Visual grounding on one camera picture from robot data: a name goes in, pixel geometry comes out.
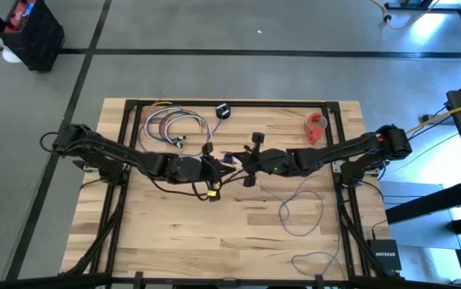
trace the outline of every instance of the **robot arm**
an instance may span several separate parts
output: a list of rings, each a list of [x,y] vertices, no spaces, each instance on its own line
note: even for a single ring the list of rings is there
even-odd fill
[[[380,168],[385,161],[403,160],[412,152],[406,134],[394,125],[385,125],[376,132],[322,149],[267,149],[260,152],[264,135],[255,132],[252,141],[255,143],[253,149],[245,146],[245,152],[226,153],[242,162],[243,170],[248,174],[243,182],[246,187],[255,184],[257,172],[306,177],[330,162],[364,154],[356,161],[341,165],[341,181],[352,184],[361,180],[365,171]],[[125,167],[131,165],[152,181],[175,185],[205,182],[209,191],[216,192],[209,196],[210,201],[217,201],[222,183],[233,181],[230,178],[222,182],[222,178],[233,173],[235,168],[214,159],[210,155],[212,151],[211,143],[204,144],[200,160],[174,153],[142,153],[108,140],[83,124],[71,124],[58,132],[51,150],[62,157],[81,157],[97,167],[101,179],[110,184],[124,183]]]
[[[108,140],[86,125],[71,124],[58,132],[51,151],[62,157],[81,157],[98,168],[103,181],[114,185],[123,182],[124,168],[131,165],[153,181],[175,185],[205,182],[209,189],[214,189],[214,185],[235,168],[214,159],[210,155],[212,150],[211,143],[205,144],[200,160],[174,153],[142,153]]]
[[[385,161],[403,160],[412,152],[405,132],[394,125],[385,125],[376,132],[368,132],[360,137],[347,140],[322,149],[267,149],[259,152],[264,135],[255,132],[253,149],[245,147],[242,153],[228,153],[243,164],[248,173],[243,184],[253,186],[255,173],[265,172],[282,177],[306,177],[323,165],[348,157],[364,154],[356,161],[341,165],[342,181],[350,183],[362,178],[365,171],[379,168]]]

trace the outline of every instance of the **gray floor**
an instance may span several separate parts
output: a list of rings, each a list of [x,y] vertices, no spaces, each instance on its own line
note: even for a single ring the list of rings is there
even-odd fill
[[[64,25],[66,47],[88,46],[103,2],[47,0]],[[0,0],[0,14],[10,3]],[[394,24],[415,15],[396,13]],[[429,14],[404,31],[381,29],[380,21],[380,10],[367,0],[113,0],[98,47],[461,52],[457,14]],[[0,278],[47,160],[39,136],[57,129],[83,59],[61,55],[52,73],[39,74],[0,58]],[[167,94],[359,100],[367,129],[409,128],[458,88],[461,59],[96,55],[73,120],[94,127],[106,97]],[[430,147],[441,138],[429,133],[418,145]],[[418,159],[410,168],[423,165]],[[387,179],[418,179],[406,172]],[[59,163],[21,277],[57,273],[81,181],[70,160]]]

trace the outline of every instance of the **table leg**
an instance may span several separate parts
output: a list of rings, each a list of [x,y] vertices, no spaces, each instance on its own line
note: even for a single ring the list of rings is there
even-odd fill
[[[386,210],[389,224],[461,205],[461,183]]]

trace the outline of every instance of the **wooden table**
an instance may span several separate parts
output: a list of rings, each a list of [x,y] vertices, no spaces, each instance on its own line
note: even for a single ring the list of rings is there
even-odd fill
[[[97,131],[116,140],[126,99],[106,99]],[[345,136],[351,139],[365,132],[361,109],[357,101],[341,101]],[[217,123],[214,108],[190,107],[205,117],[213,128]],[[243,151],[251,143],[253,132],[264,132],[262,149],[308,147],[302,123],[315,108],[232,108],[232,115],[224,120],[214,135],[214,155],[220,151]],[[333,126],[337,143],[336,125]],[[140,135],[145,147],[155,152],[198,153],[205,142],[205,134],[195,121],[181,120],[172,125],[171,135],[187,135],[185,148],[176,149],[167,144]],[[125,142],[129,144],[129,133]],[[316,147],[326,146],[324,136]],[[98,178],[98,173],[87,173],[84,182]],[[338,246],[336,193],[332,187],[329,165],[315,172],[303,188],[317,192],[324,203],[320,225],[305,237],[288,234],[280,225],[280,202],[261,190],[259,185],[244,188],[233,182],[222,189],[222,200],[209,203],[195,197],[162,193],[137,170],[130,177],[120,240],[116,253],[114,276],[133,277],[143,271],[146,277],[158,278],[237,278],[237,279],[311,279],[302,275],[291,264],[293,255],[324,251],[335,254]],[[373,177],[367,181],[378,185]],[[258,177],[265,189],[283,199],[295,192],[300,177],[282,178],[261,173]],[[162,184],[172,189],[172,185]],[[176,190],[191,192],[189,186],[176,185]],[[106,185],[95,183],[81,192],[75,211],[71,233],[63,257],[61,270],[72,267],[96,237]],[[379,193],[368,186],[357,188],[357,200],[366,238],[371,238],[373,224],[386,219]],[[314,226],[322,210],[321,202],[310,193],[302,193],[289,203],[291,217],[288,228],[304,233]],[[378,238],[389,238],[388,226],[375,227]],[[350,237],[357,274],[361,273],[357,245]],[[103,249],[100,270],[105,268],[107,246]],[[330,257],[314,254],[296,258],[296,265],[309,275],[320,274]],[[342,248],[337,260],[345,266]],[[347,279],[338,264],[332,263],[326,271],[327,280]]]

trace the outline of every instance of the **small electronic device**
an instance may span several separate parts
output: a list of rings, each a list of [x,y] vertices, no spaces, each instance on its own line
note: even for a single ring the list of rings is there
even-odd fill
[[[2,39],[29,70],[50,71],[63,46],[64,31],[43,0],[17,0]]]
[[[395,240],[368,240],[368,245],[385,270],[400,271],[402,269]]]

